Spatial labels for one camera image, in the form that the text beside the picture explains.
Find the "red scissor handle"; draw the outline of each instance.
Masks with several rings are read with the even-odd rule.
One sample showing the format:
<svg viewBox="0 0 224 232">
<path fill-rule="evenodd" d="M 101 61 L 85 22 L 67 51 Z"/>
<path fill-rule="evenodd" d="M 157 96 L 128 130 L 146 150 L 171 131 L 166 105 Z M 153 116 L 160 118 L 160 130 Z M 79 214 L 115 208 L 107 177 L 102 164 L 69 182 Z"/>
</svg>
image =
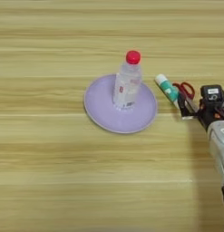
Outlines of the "red scissor handle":
<svg viewBox="0 0 224 232">
<path fill-rule="evenodd" d="M 173 86 L 177 87 L 178 90 L 185 96 L 190 99 L 193 99 L 195 96 L 195 90 L 188 82 L 183 82 L 181 84 L 174 83 Z"/>
<path fill-rule="evenodd" d="M 180 85 L 182 91 L 191 99 L 195 97 L 195 90 L 192 85 L 190 85 L 188 82 L 183 82 Z"/>
</svg>

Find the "scissors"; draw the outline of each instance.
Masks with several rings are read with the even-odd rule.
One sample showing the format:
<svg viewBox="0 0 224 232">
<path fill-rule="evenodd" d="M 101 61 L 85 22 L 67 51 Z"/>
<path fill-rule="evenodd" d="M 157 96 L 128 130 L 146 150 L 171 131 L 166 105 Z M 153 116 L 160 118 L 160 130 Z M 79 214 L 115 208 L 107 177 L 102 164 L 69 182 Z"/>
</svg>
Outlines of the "scissors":
<svg viewBox="0 0 224 232">
<path fill-rule="evenodd" d="M 181 94 L 186 98 L 190 98 L 191 100 L 195 97 L 195 90 L 191 84 L 188 82 L 183 83 L 174 83 L 173 86 L 175 86 Z"/>
<path fill-rule="evenodd" d="M 182 119 L 193 118 L 188 116 L 190 115 L 190 112 L 196 113 L 199 110 L 198 106 L 193 101 L 195 97 L 195 90 L 193 86 L 188 82 L 174 83 L 173 86 L 175 86 L 180 92 L 178 103 L 180 106 Z M 185 102 L 190 106 L 190 111 L 187 109 Z"/>
</svg>

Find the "plastic bottle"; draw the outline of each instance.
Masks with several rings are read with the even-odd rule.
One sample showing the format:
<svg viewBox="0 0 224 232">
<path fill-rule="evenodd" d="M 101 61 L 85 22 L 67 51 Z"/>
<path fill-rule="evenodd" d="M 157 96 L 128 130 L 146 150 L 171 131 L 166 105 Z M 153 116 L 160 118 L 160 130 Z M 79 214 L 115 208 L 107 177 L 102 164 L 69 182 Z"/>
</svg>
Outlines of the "plastic bottle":
<svg viewBox="0 0 224 232">
<path fill-rule="evenodd" d="M 130 109 L 135 104 L 142 82 L 140 60 L 140 53 L 127 52 L 126 62 L 116 74 L 113 103 L 120 110 Z"/>
<path fill-rule="evenodd" d="M 160 86 L 160 88 L 164 91 L 168 99 L 177 108 L 179 108 L 178 105 L 179 91 L 169 82 L 167 77 L 163 74 L 159 74 L 156 76 L 155 81 Z"/>
</svg>

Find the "wood grain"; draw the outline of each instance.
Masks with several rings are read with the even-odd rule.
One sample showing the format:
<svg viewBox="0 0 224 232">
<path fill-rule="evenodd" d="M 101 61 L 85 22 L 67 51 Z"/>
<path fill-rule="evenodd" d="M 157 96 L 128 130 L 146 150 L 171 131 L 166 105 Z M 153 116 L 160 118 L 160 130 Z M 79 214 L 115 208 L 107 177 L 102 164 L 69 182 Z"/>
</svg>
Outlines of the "wood grain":
<svg viewBox="0 0 224 232">
<path fill-rule="evenodd" d="M 159 114 L 117 135 L 83 108 L 95 78 L 142 54 Z M 224 231 L 206 132 L 154 83 L 224 88 L 224 1 L 0 0 L 0 231 Z"/>
</svg>

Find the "bottle label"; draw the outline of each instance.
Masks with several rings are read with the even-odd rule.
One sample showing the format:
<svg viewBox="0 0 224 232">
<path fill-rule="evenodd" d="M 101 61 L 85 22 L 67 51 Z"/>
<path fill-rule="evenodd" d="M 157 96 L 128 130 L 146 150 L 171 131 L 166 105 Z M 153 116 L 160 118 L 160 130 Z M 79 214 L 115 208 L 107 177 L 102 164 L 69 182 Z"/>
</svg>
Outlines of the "bottle label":
<svg viewBox="0 0 224 232">
<path fill-rule="evenodd" d="M 124 82 L 121 78 L 117 78 L 113 95 L 114 104 L 120 109 L 128 109 L 133 106 L 140 84 L 140 80 Z"/>
</svg>

